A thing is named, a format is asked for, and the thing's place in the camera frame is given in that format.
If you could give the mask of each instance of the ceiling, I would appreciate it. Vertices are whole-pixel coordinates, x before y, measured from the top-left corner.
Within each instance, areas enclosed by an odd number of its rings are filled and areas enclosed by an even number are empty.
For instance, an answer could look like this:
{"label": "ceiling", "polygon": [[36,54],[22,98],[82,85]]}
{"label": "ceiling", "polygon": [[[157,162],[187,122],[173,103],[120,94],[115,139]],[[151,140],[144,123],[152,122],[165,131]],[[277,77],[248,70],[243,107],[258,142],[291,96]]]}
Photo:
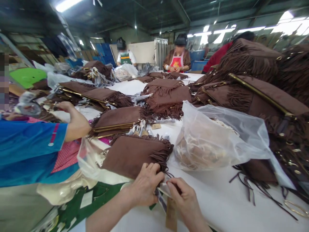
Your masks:
{"label": "ceiling", "polygon": [[[0,28],[9,32],[50,34],[62,26],[50,3],[42,0],[1,0]],[[205,24],[248,19],[254,26],[262,16],[291,10],[295,16],[309,15],[307,0],[82,0],[63,12],[74,31],[103,34],[122,27],[156,34],[160,31],[183,30]]]}

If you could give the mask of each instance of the green cloth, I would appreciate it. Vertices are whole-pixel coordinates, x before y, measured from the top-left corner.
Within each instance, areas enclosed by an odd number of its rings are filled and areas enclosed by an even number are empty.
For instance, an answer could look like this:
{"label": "green cloth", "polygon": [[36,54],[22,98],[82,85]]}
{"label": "green cloth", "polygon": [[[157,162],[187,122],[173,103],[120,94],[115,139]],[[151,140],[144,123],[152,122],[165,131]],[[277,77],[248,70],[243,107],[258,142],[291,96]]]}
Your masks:
{"label": "green cloth", "polygon": [[121,65],[123,65],[124,63],[132,64],[132,62],[130,60],[130,57],[129,57],[129,53],[121,55],[120,56],[120,61],[121,61]]}

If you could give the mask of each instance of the blue shirt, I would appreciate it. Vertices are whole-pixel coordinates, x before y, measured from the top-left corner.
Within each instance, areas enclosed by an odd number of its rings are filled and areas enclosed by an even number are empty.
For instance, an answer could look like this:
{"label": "blue shirt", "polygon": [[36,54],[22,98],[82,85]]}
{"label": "blue shirt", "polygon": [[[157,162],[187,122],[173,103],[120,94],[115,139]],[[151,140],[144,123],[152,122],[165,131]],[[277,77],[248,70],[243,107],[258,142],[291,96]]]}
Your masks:
{"label": "blue shirt", "polygon": [[0,120],[0,187],[59,183],[78,170],[74,164],[51,174],[68,124]]}

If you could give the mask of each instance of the brown jacket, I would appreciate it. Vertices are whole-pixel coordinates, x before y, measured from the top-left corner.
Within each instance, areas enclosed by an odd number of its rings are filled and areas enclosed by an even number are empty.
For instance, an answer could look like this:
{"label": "brown jacket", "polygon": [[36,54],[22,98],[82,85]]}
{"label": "brown jacket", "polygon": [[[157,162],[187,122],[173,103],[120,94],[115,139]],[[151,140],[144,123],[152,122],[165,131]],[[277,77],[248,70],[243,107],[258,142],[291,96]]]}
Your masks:
{"label": "brown jacket", "polygon": [[[163,69],[165,69],[166,65],[170,65],[172,60],[173,60],[173,56],[175,53],[175,49],[171,50],[168,55],[166,56],[164,62],[163,62]],[[184,55],[183,55],[183,65],[184,66],[189,66],[189,69],[191,69],[191,59],[190,59],[190,52],[188,50],[184,51]]]}

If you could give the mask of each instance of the green object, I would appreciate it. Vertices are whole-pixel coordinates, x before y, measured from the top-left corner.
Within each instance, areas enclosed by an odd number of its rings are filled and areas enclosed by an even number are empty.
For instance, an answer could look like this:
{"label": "green object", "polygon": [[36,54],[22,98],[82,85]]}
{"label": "green object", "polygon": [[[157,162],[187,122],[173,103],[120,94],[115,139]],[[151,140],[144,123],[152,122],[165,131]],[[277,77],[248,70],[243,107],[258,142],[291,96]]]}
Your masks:
{"label": "green object", "polygon": [[47,78],[45,71],[35,68],[21,68],[10,72],[10,76],[25,89],[33,87],[34,83]]}
{"label": "green object", "polygon": [[[71,227],[73,228],[111,200],[120,191],[122,185],[123,184],[108,185],[98,182],[97,185],[90,190],[88,188],[79,188],[74,198],[66,203],[67,208],[65,210],[58,209],[59,221],[57,226],[59,223],[63,222],[65,224],[64,228],[69,228],[71,221],[76,218],[76,222]],[[84,194],[92,190],[92,204],[80,209],[81,200]],[[57,232],[57,226],[51,232]]]}
{"label": "green object", "polygon": [[120,60],[121,60],[121,65],[123,65],[124,63],[132,64],[130,57],[129,57],[129,53],[121,55]]}

